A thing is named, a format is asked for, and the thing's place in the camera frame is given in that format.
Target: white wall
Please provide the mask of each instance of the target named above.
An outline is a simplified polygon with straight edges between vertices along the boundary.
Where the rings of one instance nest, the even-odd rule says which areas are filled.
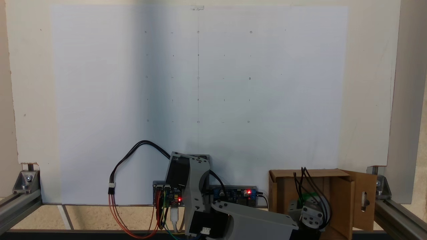
[[[21,171],[16,148],[15,116],[13,112],[12,82],[7,44],[6,6],[0,1],[0,197],[12,193]]]
[[[134,4],[129,0],[8,0],[8,37],[19,162],[37,162],[45,202],[61,202],[50,4]],[[187,5],[349,6],[339,167],[386,165],[400,0],[179,1]]]

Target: screw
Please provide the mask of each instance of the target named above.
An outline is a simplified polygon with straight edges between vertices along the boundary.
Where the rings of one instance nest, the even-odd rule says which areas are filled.
[[[31,174],[28,174],[28,175],[25,177],[25,179],[26,179],[27,181],[31,181],[31,180],[32,180],[32,175],[31,175]]]

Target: green component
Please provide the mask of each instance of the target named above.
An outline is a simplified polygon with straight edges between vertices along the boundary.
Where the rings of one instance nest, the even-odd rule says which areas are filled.
[[[310,199],[311,198],[311,196],[313,196],[313,197],[316,197],[316,196],[318,196],[316,193],[303,193],[302,194],[302,199],[303,199],[303,203],[301,204],[301,200],[298,198],[298,205],[299,206],[303,206],[304,205],[304,203],[305,203],[305,201],[307,201],[307,199]]]

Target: green wire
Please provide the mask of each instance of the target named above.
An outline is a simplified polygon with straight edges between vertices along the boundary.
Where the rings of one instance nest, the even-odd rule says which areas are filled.
[[[182,239],[182,238],[177,238],[177,237],[175,237],[171,232],[170,232],[170,230],[169,230],[169,228],[167,227],[167,224],[166,224],[166,218],[164,218],[164,206],[165,206],[165,204],[166,204],[166,192],[164,193],[164,198],[163,198],[163,209],[162,209],[162,213],[161,213],[161,215],[162,215],[162,217],[163,217],[163,219],[164,219],[164,229],[167,231],[167,233],[169,233],[175,240],[184,240],[184,239]],[[197,240],[197,239],[199,239],[200,238],[200,235],[199,236],[197,236],[197,237],[195,237],[195,238],[192,238],[191,240]]]
[[[163,219],[164,219],[164,228],[166,229],[166,231],[173,237],[173,238],[175,238],[175,240],[180,240],[180,239],[178,239],[178,238],[176,238],[170,231],[169,231],[169,228],[167,227],[167,224],[166,224],[166,219],[164,218],[164,206],[165,206],[165,204],[166,204],[166,192],[164,193],[164,198],[163,198],[163,209],[162,209],[162,213],[161,213],[161,215],[162,215],[162,217],[163,217]]]

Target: red wire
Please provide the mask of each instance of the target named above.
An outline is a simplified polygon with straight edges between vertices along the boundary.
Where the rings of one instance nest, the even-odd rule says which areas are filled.
[[[157,194],[157,196],[156,196],[156,199],[157,199],[157,206],[158,206],[158,204],[159,204],[159,199],[160,199],[159,194],[160,194],[160,193],[158,193],[158,194]],[[153,230],[153,232],[152,232],[150,235],[148,235],[148,236],[141,237],[141,236],[137,236],[137,235],[133,234],[133,233],[132,233],[132,232],[131,232],[127,227],[126,227],[126,225],[124,224],[124,222],[123,222],[123,220],[121,219],[121,217],[120,217],[120,215],[119,215],[119,212],[118,212],[118,210],[117,210],[117,205],[116,205],[116,201],[115,201],[115,197],[114,197],[114,195],[109,195],[109,196],[108,196],[108,206],[110,207],[110,211],[111,211],[111,214],[112,214],[112,215],[113,215],[113,217],[114,217],[114,220],[116,220],[116,222],[119,224],[119,226],[121,227],[121,229],[122,229],[123,231],[125,231],[128,235],[130,235],[130,236],[132,236],[132,237],[134,237],[134,238],[138,238],[138,239],[148,239],[148,238],[150,238],[150,237],[154,236],[154,235],[157,233],[158,225],[159,225],[159,221],[160,221],[160,218],[159,218],[159,217],[157,218],[157,225],[156,225],[155,229]],[[151,228],[151,224],[152,224],[152,220],[153,220],[153,215],[154,215],[154,208],[153,208],[153,211],[152,211],[152,214],[151,214],[151,222],[150,222],[150,227],[149,227],[149,229]]]

